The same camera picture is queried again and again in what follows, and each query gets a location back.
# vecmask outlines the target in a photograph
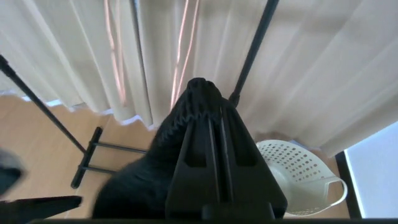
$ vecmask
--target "basket handle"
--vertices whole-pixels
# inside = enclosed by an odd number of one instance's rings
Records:
[[[328,187],[326,188],[327,191],[325,192],[325,198],[327,198],[327,195],[329,193],[329,184],[334,183],[334,182],[341,182],[343,184],[343,195],[340,197],[340,199],[338,199],[337,201],[330,204],[328,206],[328,208],[341,203],[347,197],[347,193],[348,193],[348,186],[347,186],[346,182],[341,180],[339,177],[334,176],[334,177],[325,179],[325,184],[328,185]]]

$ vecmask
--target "clothes rack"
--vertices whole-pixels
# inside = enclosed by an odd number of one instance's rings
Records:
[[[279,0],[268,0],[267,4],[264,8],[264,12],[262,13],[261,20],[257,27],[257,31],[254,35],[252,44],[250,46],[248,56],[244,62],[243,69],[240,73],[238,82],[231,96],[229,97],[229,101],[237,107],[239,103],[239,97],[241,90],[243,89],[244,82],[248,77],[249,71],[253,64],[254,59],[256,58],[256,54],[260,48],[261,42],[266,34],[267,28],[271,22],[272,16],[274,15],[275,9],[277,7]],[[85,149],[73,136],[73,134],[58,120],[58,118],[44,105],[44,103],[34,94],[34,92],[18,77],[17,73],[9,66],[8,61],[0,55],[0,69],[4,72],[4,74],[9,77],[25,94],[29,97],[33,103],[56,125],[56,127],[61,130],[61,132],[66,135],[66,137],[83,153],[83,158],[79,166],[77,167],[76,174],[71,182],[71,187],[76,189],[79,187],[81,180],[84,177],[86,170],[102,172],[107,174],[115,173],[114,170],[108,170],[96,166],[90,165],[91,157],[93,156],[96,147],[108,147],[112,149],[118,149],[123,151],[135,152],[145,154],[146,150],[137,149],[133,147],[127,146],[119,146],[117,144],[112,144],[108,142],[101,142],[100,137],[103,132],[102,127],[97,127],[91,137],[91,140],[88,143],[88,147]]]

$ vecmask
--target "perforated basket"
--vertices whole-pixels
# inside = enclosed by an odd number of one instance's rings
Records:
[[[287,141],[266,140],[257,143],[261,155],[286,196],[287,213],[307,216],[342,202],[346,183],[310,151]],[[328,202],[329,184],[341,182],[344,192],[334,203]]]

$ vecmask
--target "black baseboard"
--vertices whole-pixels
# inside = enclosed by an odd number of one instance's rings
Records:
[[[361,211],[359,210],[358,200],[354,191],[353,180],[348,169],[346,154],[341,152],[335,156],[338,172],[340,178],[342,178],[348,186],[348,194],[346,197],[346,203],[348,207],[348,213],[350,218],[362,218]]]

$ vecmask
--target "curtain fold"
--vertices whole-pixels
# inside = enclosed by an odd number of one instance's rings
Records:
[[[184,0],[119,0],[126,88],[116,88],[101,0],[15,0],[0,7],[0,51],[44,101],[85,104],[158,126],[169,112]],[[116,0],[110,0],[116,38]],[[196,0],[182,36],[187,57]],[[183,87],[232,92],[265,0],[200,0]],[[253,137],[279,132],[332,156],[398,120],[398,2],[280,1],[241,93]],[[0,93],[23,93],[0,74]]]

